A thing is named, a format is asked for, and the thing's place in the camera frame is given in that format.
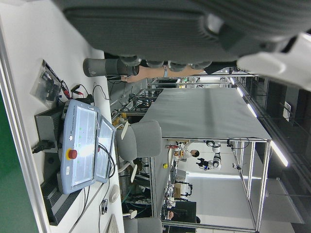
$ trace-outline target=cardboard box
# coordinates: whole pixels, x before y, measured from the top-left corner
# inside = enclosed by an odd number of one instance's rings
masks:
[[[174,184],[174,198],[181,197],[181,183]]]

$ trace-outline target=human hand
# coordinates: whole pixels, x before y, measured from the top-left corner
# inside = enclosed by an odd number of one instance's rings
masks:
[[[174,217],[174,212],[169,211],[169,220],[171,220]]]
[[[148,68],[139,66],[139,73],[138,75],[131,75],[130,77],[121,77],[121,80],[127,83],[134,83],[140,80],[148,78]]]

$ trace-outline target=fluorescent light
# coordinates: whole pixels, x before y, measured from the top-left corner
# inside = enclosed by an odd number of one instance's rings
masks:
[[[284,166],[288,166],[288,161],[285,158],[284,154],[281,152],[281,150],[277,147],[277,145],[274,143],[274,141],[271,141],[271,147],[276,152],[277,156],[280,158]]]
[[[254,109],[252,108],[252,106],[248,103],[247,104],[247,107],[248,107],[248,109],[251,111],[251,113],[254,115],[254,117],[257,117],[257,115],[256,115],[256,113],[255,113],[255,111],[254,111]]]
[[[232,83],[232,85],[234,85],[234,79],[232,78],[232,77],[230,77],[230,81],[231,81],[231,83]]]
[[[190,177],[202,177],[202,178],[214,178],[214,179],[240,179],[240,176],[238,175],[224,175],[224,174],[219,174],[219,173],[209,173],[204,172],[187,172],[187,176]],[[252,179],[254,180],[261,180],[261,177],[255,177],[252,176]]]
[[[238,93],[240,94],[240,96],[243,97],[244,94],[243,94],[242,90],[239,87],[237,87],[237,90],[238,90]]]

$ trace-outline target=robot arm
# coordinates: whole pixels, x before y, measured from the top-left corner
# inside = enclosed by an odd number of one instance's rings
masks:
[[[208,147],[212,147],[213,152],[215,153],[214,159],[210,161],[205,161],[203,158],[200,158],[199,163],[196,163],[199,167],[203,167],[203,170],[220,170],[222,167],[221,164],[221,157],[220,157],[220,149],[221,149],[221,144],[220,141],[206,141],[206,145]]]

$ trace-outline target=aluminum frame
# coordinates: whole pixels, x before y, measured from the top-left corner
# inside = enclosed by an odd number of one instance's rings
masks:
[[[7,118],[10,124],[17,156],[25,180],[38,231],[49,233],[50,224],[41,193],[40,183],[36,174],[33,154],[27,139],[26,129],[22,121],[16,90],[9,65],[9,59],[0,27],[0,90]]]
[[[220,140],[223,143],[225,142],[226,139],[218,139],[218,138],[213,138],[214,140]],[[193,142],[203,142],[198,139],[191,139]],[[238,144],[238,142],[241,142],[243,145],[244,142],[251,142],[252,143],[252,149],[251,149],[251,161],[250,161],[250,172],[248,174],[248,186],[246,187],[242,172],[240,170],[239,175],[240,179],[242,182],[242,185],[244,187],[244,193],[245,193],[245,199],[248,201],[248,207],[250,211],[250,216],[251,216],[251,221],[253,223],[254,228],[239,228],[239,227],[229,227],[229,226],[218,226],[218,225],[209,225],[209,224],[197,224],[197,223],[187,223],[187,222],[175,222],[175,221],[166,221],[163,220],[162,224],[167,225],[167,226],[179,226],[179,227],[190,227],[190,228],[203,228],[203,229],[214,229],[214,230],[227,230],[227,231],[239,231],[239,232],[250,232],[250,233],[259,233],[260,231],[260,225],[261,225],[261,218],[262,218],[262,211],[263,211],[263,204],[264,204],[264,198],[265,198],[265,193],[266,193],[266,185],[267,185],[267,177],[268,177],[268,166],[269,166],[269,157],[270,157],[270,142],[271,140],[268,139],[261,139],[261,138],[252,138],[252,139],[244,139],[241,138],[239,140],[232,140],[235,145]],[[255,158],[255,144],[256,142],[263,142],[266,143],[265,146],[265,155],[264,155],[264,163],[263,163],[263,172],[262,172],[262,178],[261,178],[261,185],[260,185],[260,198],[259,198],[259,209],[258,209],[258,214],[257,218],[255,218],[255,211],[253,209],[251,200],[250,200],[250,194],[251,194],[251,182],[252,182],[252,174],[253,174],[253,167],[254,167],[254,158]],[[239,164],[238,159],[237,159],[237,151],[234,151],[234,157],[235,161],[237,164]],[[243,157],[244,157],[244,150],[241,149],[241,160],[240,163],[241,165],[243,164]],[[150,163],[150,171],[151,174],[155,172],[154,164],[152,165]],[[152,182],[151,179],[151,186],[153,188],[153,185],[155,186],[155,182]],[[154,192],[152,191],[152,200],[154,201]],[[158,217],[158,211],[157,211],[157,206],[156,203],[152,205],[152,211],[153,211],[153,217]]]

